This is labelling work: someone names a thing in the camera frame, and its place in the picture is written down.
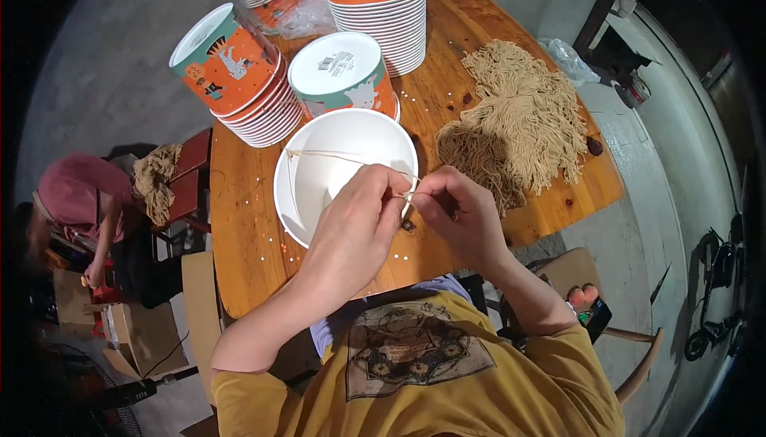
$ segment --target cable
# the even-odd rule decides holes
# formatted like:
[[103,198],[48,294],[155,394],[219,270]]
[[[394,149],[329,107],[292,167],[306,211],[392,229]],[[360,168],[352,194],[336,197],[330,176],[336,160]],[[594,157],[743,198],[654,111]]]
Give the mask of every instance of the cable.
[[186,338],[187,338],[187,337],[189,337],[189,331],[186,331],[186,336],[184,336],[184,338],[183,338],[183,339],[181,339],[181,340],[178,342],[178,344],[176,344],[176,346],[175,346],[175,347],[173,347],[173,350],[171,350],[171,351],[170,351],[170,354],[168,354],[167,356],[165,356],[165,357],[164,357],[162,360],[160,360],[160,361],[159,361],[157,364],[154,364],[154,367],[152,367],[151,369],[149,369],[149,370],[146,372],[146,374],[144,374],[144,375],[143,375],[143,377],[141,377],[141,380],[144,380],[144,379],[146,378],[146,376],[148,376],[149,374],[151,374],[151,373],[152,373],[152,371],[153,371],[154,369],[156,369],[156,368],[157,368],[157,366],[158,366],[158,365],[162,364],[162,363],[163,363],[163,362],[165,362],[167,359],[169,359],[169,358],[170,358],[170,356],[171,356],[171,355],[173,355],[173,353],[174,353],[174,352],[176,352],[176,349],[178,349],[178,346],[180,346],[180,345],[181,345],[181,343],[182,343],[183,341],[186,341]]

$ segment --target finger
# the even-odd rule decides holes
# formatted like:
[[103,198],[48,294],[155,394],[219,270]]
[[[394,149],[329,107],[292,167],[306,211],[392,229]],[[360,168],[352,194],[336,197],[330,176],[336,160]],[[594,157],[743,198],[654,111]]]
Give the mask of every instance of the finger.
[[456,232],[456,224],[446,215],[444,209],[430,194],[417,192],[412,196],[412,203],[423,221],[436,231],[442,238],[447,238]]
[[382,198],[388,189],[394,193],[404,193],[412,188],[412,183],[403,174],[384,164],[364,166],[352,180],[357,177],[359,186],[377,199]]
[[415,192],[430,195],[449,193],[460,204],[461,210],[470,212],[476,200],[471,192],[473,185],[476,183],[465,174],[457,171],[455,167],[443,166],[424,177]]
[[378,217],[378,226],[375,229],[375,238],[381,242],[391,244],[394,234],[401,226],[401,212],[405,209],[405,201],[399,197],[392,197],[386,201]]

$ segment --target pink shirt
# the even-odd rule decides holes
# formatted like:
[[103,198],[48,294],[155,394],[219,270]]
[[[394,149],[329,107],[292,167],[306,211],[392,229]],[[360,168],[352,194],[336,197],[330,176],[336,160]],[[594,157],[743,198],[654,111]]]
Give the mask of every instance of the pink shirt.
[[98,240],[97,190],[122,203],[114,236],[114,242],[120,241],[125,229],[132,230],[139,222],[141,211],[130,177],[114,164],[82,153],[59,158],[40,178],[38,195],[56,224]]

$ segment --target smartphone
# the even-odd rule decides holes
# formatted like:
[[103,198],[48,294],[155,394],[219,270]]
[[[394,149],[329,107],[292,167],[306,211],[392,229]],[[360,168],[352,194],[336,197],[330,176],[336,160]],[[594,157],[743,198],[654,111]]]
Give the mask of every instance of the smartphone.
[[609,306],[600,297],[593,301],[593,305],[590,307],[590,319],[585,323],[585,330],[588,331],[590,336],[590,343],[596,342],[604,329],[609,325],[609,321],[612,319],[612,311],[609,310]]

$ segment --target scooter wheel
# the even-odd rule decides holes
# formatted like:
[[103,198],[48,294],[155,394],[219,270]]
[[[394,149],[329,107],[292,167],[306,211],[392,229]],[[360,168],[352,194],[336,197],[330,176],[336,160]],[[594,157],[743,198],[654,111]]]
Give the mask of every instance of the scooter wheel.
[[686,360],[697,360],[708,350],[710,341],[707,336],[700,331],[696,331],[686,339],[686,345],[683,347],[683,355]]

